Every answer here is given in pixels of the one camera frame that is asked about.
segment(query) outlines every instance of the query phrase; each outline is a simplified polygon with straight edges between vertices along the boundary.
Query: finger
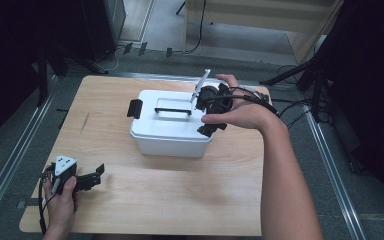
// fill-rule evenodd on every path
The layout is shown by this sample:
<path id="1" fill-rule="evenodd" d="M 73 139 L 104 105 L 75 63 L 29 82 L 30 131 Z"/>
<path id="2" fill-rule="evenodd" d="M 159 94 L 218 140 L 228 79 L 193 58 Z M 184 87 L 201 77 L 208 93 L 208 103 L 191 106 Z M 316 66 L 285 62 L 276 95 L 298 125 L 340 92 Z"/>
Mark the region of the finger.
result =
<path id="1" fill-rule="evenodd" d="M 51 191 L 52 191 L 52 182 L 51 182 L 51 177 L 50 175 L 46 176 L 46 179 L 43 179 L 43 189 L 45 190 L 45 197 L 46 199 L 49 199 L 51 197 Z"/>
<path id="2" fill-rule="evenodd" d="M 227 82 L 229 87 L 239 87 L 239 83 L 236 80 L 235 76 L 230 75 L 230 74 L 217 74 L 216 78 L 219 80 L 223 80 Z"/>
<path id="3" fill-rule="evenodd" d="M 82 198 L 80 197 L 79 192 L 73 193 L 73 198 L 74 198 L 74 212 L 76 212 L 77 208 L 79 207 Z"/>
<path id="4" fill-rule="evenodd" d="M 207 114 L 201 118 L 201 121 L 206 124 L 229 123 L 229 115 L 229 112 L 224 114 Z"/>
<path id="5" fill-rule="evenodd" d="M 73 190 L 76 187 L 77 179 L 75 176 L 71 176 L 64 184 L 64 190 L 62 191 L 61 198 L 64 201 L 73 201 Z"/>

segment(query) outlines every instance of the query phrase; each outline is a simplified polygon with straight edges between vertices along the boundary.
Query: white plastic box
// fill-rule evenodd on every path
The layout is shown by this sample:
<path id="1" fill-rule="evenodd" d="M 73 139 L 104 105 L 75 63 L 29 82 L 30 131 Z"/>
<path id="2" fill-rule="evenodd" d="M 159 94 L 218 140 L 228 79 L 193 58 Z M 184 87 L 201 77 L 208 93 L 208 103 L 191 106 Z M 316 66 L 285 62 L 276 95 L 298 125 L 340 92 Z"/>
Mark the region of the white plastic box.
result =
<path id="1" fill-rule="evenodd" d="M 204 125 L 205 114 L 195 109 L 196 99 L 190 103 L 192 93 L 159 90 L 143 90 L 139 94 L 142 110 L 139 119 L 133 119 L 130 134 L 139 145 L 142 154 L 193 157 L 204 155 L 212 137 L 197 130 Z M 156 112 L 156 108 L 168 111 Z M 170 109 L 190 111 L 171 112 Z"/>

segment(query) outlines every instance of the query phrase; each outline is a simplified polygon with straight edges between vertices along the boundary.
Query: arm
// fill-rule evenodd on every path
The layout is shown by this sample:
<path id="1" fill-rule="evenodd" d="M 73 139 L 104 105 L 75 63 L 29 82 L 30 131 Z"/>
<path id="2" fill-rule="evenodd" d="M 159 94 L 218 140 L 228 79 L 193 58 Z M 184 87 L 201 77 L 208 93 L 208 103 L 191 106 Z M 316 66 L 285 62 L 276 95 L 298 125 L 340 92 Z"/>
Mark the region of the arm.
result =
<path id="1" fill-rule="evenodd" d="M 230 87 L 238 83 L 232 75 L 217 75 Z M 230 112 L 208 114 L 208 124 L 228 123 L 257 129 L 264 139 L 261 232 L 264 239 L 322 239 L 316 209 L 298 165 L 283 122 L 262 106 L 235 100 Z"/>
<path id="2" fill-rule="evenodd" d="M 76 177 L 70 177 L 64 184 L 61 195 L 54 196 L 49 200 L 51 195 L 52 183 L 47 179 L 43 183 L 45 189 L 46 200 L 49 201 L 47 208 L 49 214 L 49 225 L 43 239 L 65 239 L 74 225 L 74 211 L 78 206 L 77 193 L 74 195 L 73 190 L 76 186 Z"/>

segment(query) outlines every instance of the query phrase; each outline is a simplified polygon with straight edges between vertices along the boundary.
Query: box lid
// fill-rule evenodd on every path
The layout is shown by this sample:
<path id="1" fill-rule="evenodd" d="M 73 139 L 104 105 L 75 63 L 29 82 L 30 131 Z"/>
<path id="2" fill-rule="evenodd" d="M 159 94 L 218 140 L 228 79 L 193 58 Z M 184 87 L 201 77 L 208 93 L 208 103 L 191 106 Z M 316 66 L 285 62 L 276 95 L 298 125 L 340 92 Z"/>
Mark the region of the box lid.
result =
<path id="1" fill-rule="evenodd" d="M 139 99 L 143 101 L 139 119 L 133 119 L 130 132 L 133 137 L 152 139 L 177 139 L 179 141 L 208 142 L 211 138 L 197 130 L 204 125 L 205 114 L 195 109 L 196 99 L 190 103 L 192 93 L 160 90 L 143 90 Z M 156 112 L 155 108 L 166 109 Z"/>

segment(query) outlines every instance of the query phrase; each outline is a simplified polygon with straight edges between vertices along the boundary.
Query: black cable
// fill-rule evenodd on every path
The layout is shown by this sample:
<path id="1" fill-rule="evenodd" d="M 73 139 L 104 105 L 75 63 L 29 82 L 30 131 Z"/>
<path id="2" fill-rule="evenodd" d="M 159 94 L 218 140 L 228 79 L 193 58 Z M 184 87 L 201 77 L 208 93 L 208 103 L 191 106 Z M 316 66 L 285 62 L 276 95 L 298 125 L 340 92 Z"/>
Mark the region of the black cable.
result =
<path id="1" fill-rule="evenodd" d="M 257 97 L 248 96 L 248 95 L 243 95 L 243 96 L 240 96 L 240 95 L 215 96 L 215 97 L 207 98 L 207 99 L 205 99 L 203 101 L 207 102 L 207 101 L 212 101 L 212 100 L 216 100 L 216 99 L 226 99 L 226 98 L 231 98 L 231 99 L 237 98 L 237 99 L 242 99 L 242 100 L 245 100 L 245 101 L 248 101 L 248 102 L 256 103 L 256 104 L 258 104 L 260 106 L 263 106 L 263 107 L 267 108 L 270 112 L 272 112 L 276 116 L 280 117 L 279 112 L 277 111 L 277 109 L 274 108 L 269 103 L 267 103 L 265 100 L 257 98 Z"/>
<path id="2" fill-rule="evenodd" d="M 279 98 L 272 98 L 273 102 L 283 102 L 283 103 L 295 103 L 296 100 L 287 100 L 287 99 L 279 99 Z"/>
<path id="3" fill-rule="evenodd" d="M 277 69 L 277 76 L 280 75 L 280 70 L 281 70 L 282 68 L 285 68 L 285 67 L 293 67 L 293 68 L 295 68 L 296 66 L 295 66 L 295 65 L 283 65 L 283 66 L 281 66 L 280 68 Z M 284 81 L 285 81 L 286 83 L 289 83 L 289 84 L 296 84 L 296 83 L 298 82 L 298 79 L 297 79 L 297 77 L 296 77 L 295 75 L 292 76 L 292 77 L 295 79 L 295 82 L 290 82 L 290 81 L 288 81 L 288 78 L 285 78 Z"/>
<path id="4" fill-rule="evenodd" d="M 305 114 L 311 112 L 311 110 L 307 110 L 303 113 L 301 113 L 297 118 L 295 118 L 292 122 L 290 122 L 288 125 L 286 125 L 288 127 L 288 129 L 290 129 L 296 122 L 298 122 L 302 117 L 304 117 Z"/>
<path id="5" fill-rule="evenodd" d="M 204 22 L 204 13 L 205 13 L 205 6 L 206 5 L 207 5 L 207 0 L 204 0 L 204 7 L 202 8 L 202 15 L 201 15 L 201 24 L 199 26 L 199 40 L 198 40 L 198 43 L 196 44 L 196 46 L 193 49 L 185 51 L 185 52 L 183 52 L 183 54 L 190 54 L 190 53 L 195 52 L 195 50 L 201 44 L 201 40 L 202 40 L 202 23 Z"/>
<path id="6" fill-rule="evenodd" d="M 320 118 L 320 113 L 327 114 L 327 117 L 326 117 L 327 120 L 322 120 Z M 318 109 L 317 109 L 317 119 L 318 119 L 318 121 L 320 123 L 331 123 L 331 121 L 330 121 L 330 113 L 329 113 L 328 109 L 326 109 L 326 107 L 321 107 L 321 106 L 318 107 Z"/>
<path id="7" fill-rule="evenodd" d="M 57 195 L 57 192 L 61 190 L 61 186 L 58 187 L 57 191 L 49 198 L 49 200 L 46 201 L 45 206 L 42 206 L 42 201 L 43 201 L 43 196 L 42 196 L 42 191 L 43 191 L 43 181 L 46 179 L 46 181 L 50 181 L 48 179 L 48 174 L 50 174 L 49 171 L 46 171 L 41 175 L 41 179 L 39 181 L 39 191 L 38 191 L 38 206 L 39 206 L 39 224 L 40 224 L 40 229 L 42 230 L 42 234 L 45 235 L 46 233 L 46 223 L 45 223 L 45 216 L 44 212 L 46 207 L 48 206 L 48 203 Z"/>
<path id="8" fill-rule="evenodd" d="M 240 86 L 239 86 L 239 87 L 229 87 L 229 88 L 227 88 L 227 89 L 230 90 L 230 92 L 232 92 L 232 93 L 233 93 L 233 91 L 235 91 L 235 90 L 244 91 L 244 92 L 247 92 L 247 93 L 249 93 L 249 94 L 251 94 L 251 95 L 253 95 L 253 96 L 255 96 L 255 97 L 261 99 L 261 96 L 258 94 L 258 93 L 259 93 L 258 91 L 253 92 L 253 91 L 251 91 L 251 90 L 248 90 L 248 89 L 243 88 L 243 87 L 240 87 Z"/>
<path id="9" fill-rule="evenodd" d="M 282 116 L 288 109 L 298 105 L 298 104 L 305 104 L 307 106 L 309 106 L 311 104 L 311 99 L 304 99 L 304 100 L 301 100 L 301 101 L 296 101 L 294 103 L 292 103 L 291 105 L 287 106 L 286 108 L 284 108 L 281 112 L 280 112 L 280 116 Z"/>

